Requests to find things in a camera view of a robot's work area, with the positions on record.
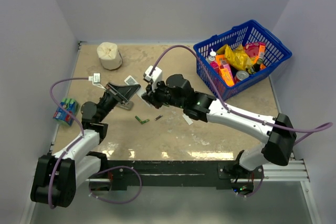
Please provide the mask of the white remote control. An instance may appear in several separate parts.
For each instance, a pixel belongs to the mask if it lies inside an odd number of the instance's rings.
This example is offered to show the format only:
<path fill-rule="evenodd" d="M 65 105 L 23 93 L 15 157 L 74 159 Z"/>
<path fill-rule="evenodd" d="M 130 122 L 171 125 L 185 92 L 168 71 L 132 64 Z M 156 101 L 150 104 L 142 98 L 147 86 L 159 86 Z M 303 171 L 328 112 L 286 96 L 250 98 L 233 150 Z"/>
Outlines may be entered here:
<path fill-rule="evenodd" d="M 124 83 L 128 86 L 138 84 L 140 86 L 139 90 L 136 92 L 137 96 L 148 106 L 151 107 L 151 105 L 146 102 L 143 98 L 142 95 L 145 93 L 145 89 L 131 76 L 129 75 L 128 77 L 125 78 Z"/>

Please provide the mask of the white battery cover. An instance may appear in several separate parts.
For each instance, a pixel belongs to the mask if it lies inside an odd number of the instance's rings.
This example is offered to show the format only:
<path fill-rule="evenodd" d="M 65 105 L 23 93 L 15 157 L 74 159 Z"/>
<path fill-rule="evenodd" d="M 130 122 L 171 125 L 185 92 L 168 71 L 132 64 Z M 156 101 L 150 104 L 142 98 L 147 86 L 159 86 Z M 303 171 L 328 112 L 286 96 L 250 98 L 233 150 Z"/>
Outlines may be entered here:
<path fill-rule="evenodd" d="M 188 125 L 193 124 L 193 121 L 187 115 L 183 114 L 182 117 L 184 118 L 184 120 L 187 122 Z"/>

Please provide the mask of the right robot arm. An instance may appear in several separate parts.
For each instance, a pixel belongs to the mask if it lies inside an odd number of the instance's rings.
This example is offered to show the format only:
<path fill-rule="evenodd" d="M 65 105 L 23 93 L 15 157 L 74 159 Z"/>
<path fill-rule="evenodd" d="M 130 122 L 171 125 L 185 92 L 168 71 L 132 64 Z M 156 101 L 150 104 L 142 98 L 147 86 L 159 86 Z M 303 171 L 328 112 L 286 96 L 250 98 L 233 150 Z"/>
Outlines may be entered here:
<path fill-rule="evenodd" d="M 286 166 L 296 140 L 296 134 L 281 129 L 291 127 L 288 116 L 258 115 L 236 107 L 225 108 L 219 99 L 212 95 L 197 92 L 181 74 L 169 76 L 166 81 L 162 76 L 144 74 L 148 83 L 143 100 L 159 109 L 168 104 L 183 110 L 192 120 L 217 123 L 246 133 L 261 142 L 260 145 L 241 151 L 234 166 L 230 169 L 239 178 L 246 178 L 252 171 L 264 164 L 273 163 Z"/>

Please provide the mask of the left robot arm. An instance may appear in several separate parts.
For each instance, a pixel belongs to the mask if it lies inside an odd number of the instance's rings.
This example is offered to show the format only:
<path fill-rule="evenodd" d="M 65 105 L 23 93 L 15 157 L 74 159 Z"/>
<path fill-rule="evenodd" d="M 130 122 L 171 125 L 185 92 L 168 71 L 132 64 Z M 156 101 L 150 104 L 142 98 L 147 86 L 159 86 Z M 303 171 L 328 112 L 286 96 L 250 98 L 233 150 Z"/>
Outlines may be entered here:
<path fill-rule="evenodd" d="M 80 133 L 61 151 L 38 159 L 30 192 L 33 202 L 48 204 L 50 208 L 68 207 L 79 187 L 95 175 L 103 178 L 109 165 L 105 154 L 93 152 L 106 137 L 108 125 L 103 119 L 119 103 L 127 103 L 140 89 L 139 84 L 118 86 L 109 82 L 98 103 L 85 102 Z"/>

